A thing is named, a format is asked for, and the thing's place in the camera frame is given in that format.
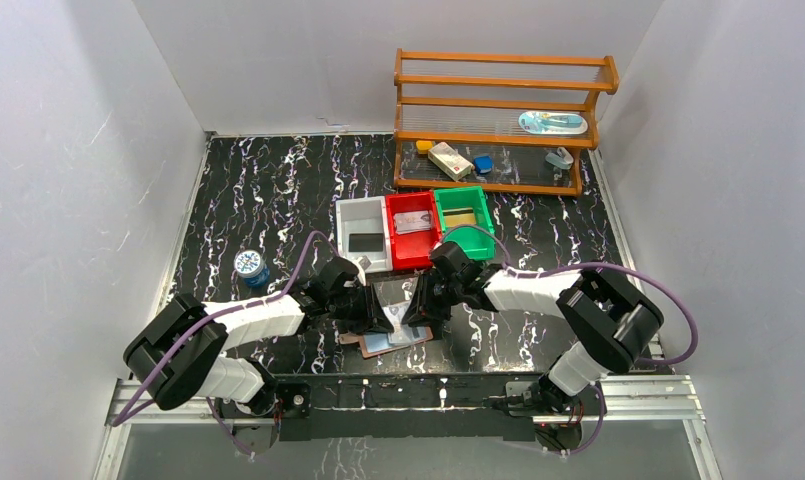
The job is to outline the brown leather card holder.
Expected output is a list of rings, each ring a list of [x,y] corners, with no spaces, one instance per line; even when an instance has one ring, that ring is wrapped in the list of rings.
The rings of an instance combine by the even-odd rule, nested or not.
[[[402,326],[400,333],[367,332],[354,334],[344,332],[342,329],[339,329],[338,333],[340,334],[339,342],[342,345],[357,345],[364,359],[402,350],[434,339],[434,334],[429,327],[410,328]]]

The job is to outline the grey numbered credit card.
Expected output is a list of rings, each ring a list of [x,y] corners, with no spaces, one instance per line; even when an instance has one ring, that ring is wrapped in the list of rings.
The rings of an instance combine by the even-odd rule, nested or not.
[[[395,213],[393,223],[395,232],[399,235],[429,231],[434,226],[432,214],[427,210]]]

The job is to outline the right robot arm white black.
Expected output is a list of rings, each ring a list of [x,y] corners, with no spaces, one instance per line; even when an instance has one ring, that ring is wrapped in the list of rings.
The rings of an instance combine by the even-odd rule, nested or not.
[[[516,271],[472,260],[454,242],[438,246],[430,261],[400,317],[403,325],[439,324],[459,304],[566,321],[576,343],[522,394],[527,405],[544,405],[555,414],[568,413],[581,392],[607,374],[627,373],[664,322],[659,308],[616,265],[561,273]]]

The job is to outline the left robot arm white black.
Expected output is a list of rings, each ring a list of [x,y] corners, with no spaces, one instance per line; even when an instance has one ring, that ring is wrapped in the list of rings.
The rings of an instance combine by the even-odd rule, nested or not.
[[[202,396],[264,416],[278,401],[277,380],[260,363],[226,351],[303,334],[324,319],[334,320],[342,334],[394,330],[361,266],[335,257],[319,273],[266,297],[205,304],[180,294],[131,341],[123,360],[162,410]]]

